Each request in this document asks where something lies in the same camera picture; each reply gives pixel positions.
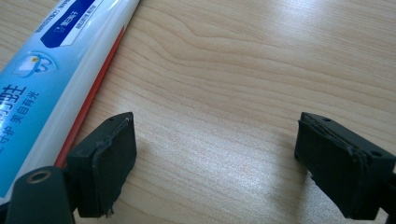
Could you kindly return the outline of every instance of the wooden table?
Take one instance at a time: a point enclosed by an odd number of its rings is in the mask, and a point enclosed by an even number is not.
[[[0,1],[0,68],[55,4]],[[116,214],[77,223],[365,223],[293,158],[297,120],[396,154],[395,27],[394,1],[142,0],[77,139],[133,111],[137,161]]]

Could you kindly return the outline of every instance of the toothpaste tube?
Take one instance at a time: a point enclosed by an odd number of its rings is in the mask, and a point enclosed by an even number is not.
[[[3,69],[0,204],[19,176],[62,165],[138,1],[60,1]]]

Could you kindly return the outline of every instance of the light wood surface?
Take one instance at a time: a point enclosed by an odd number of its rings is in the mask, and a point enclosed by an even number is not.
[[[55,4],[0,0],[0,68]],[[137,161],[115,215],[77,223],[366,223],[293,158],[297,120],[396,154],[395,28],[391,0],[142,0],[77,139],[133,111]]]

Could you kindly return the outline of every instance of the wood grain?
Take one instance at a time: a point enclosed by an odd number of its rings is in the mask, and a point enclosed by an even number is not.
[[[3,68],[56,1],[0,4]],[[112,218],[77,223],[366,223],[293,158],[297,120],[396,154],[395,27],[394,1],[142,0],[77,140],[133,111],[136,165]]]

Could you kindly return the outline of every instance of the screw hole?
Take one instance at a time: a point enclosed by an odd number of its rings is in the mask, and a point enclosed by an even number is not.
[[[382,156],[381,153],[376,152],[376,151],[372,151],[371,153],[372,153],[373,156],[377,156],[377,157],[381,157]]]
[[[37,171],[32,175],[27,177],[26,182],[29,184],[37,184],[46,179],[48,179],[51,175],[51,171]]]

